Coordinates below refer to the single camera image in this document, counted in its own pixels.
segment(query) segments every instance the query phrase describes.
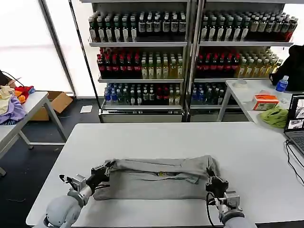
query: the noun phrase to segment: laptop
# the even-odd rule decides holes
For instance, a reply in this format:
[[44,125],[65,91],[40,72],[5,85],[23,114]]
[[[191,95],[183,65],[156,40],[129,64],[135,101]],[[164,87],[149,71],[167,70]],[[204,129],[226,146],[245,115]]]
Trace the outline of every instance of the laptop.
[[304,94],[292,95],[284,133],[304,154]]

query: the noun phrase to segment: green cloth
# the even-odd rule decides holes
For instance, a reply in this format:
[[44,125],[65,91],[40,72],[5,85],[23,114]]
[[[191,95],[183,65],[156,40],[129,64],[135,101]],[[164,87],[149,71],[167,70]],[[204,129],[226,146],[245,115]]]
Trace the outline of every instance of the green cloth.
[[280,106],[268,109],[260,114],[261,119],[269,125],[277,128],[284,128],[286,125],[288,110]]

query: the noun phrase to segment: purple cloth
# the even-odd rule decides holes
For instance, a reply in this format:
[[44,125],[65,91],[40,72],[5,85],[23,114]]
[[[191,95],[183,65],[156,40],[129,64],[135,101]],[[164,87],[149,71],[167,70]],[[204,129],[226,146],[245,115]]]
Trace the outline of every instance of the purple cloth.
[[25,115],[26,112],[23,110],[18,98],[15,96],[11,96],[7,112],[0,115],[0,124],[7,120],[19,121],[23,119]]

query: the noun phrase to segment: gray cloth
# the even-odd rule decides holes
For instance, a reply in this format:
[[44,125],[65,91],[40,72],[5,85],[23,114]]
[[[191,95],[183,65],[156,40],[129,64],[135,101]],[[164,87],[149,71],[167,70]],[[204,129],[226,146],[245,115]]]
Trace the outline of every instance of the gray cloth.
[[210,156],[192,159],[115,160],[110,169],[110,187],[96,190],[95,200],[204,199],[206,168],[219,175]]

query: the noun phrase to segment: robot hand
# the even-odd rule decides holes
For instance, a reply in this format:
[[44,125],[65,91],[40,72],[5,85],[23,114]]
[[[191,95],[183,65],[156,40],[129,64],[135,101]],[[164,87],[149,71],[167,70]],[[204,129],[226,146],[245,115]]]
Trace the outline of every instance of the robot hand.
[[109,182],[110,168],[113,162],[97,166],[91,170],[91,176],[85,177],[77,174],[75,178],[60,175],[60,179],[69,183],[67,196],[61,196],[51,201],[42,220],[34,228],[48,228],[49,224],[55,228],[70,228],[78,219],[82,207],[84,207],[91,195],[98,188],[106,188],[110,185],[100,185]]
[[[207,207],[215,205],[218,208],[218,218],[225,225],[224,228],[257,228],[255,224],[245,219],[240,204],[240,196],[235,191],[226,191],[228,189],[228,181],[216,176],[214,171],[207,169],[209,180],[206,183]],[[212,195],[213,199],[209,200],[208,195]]]

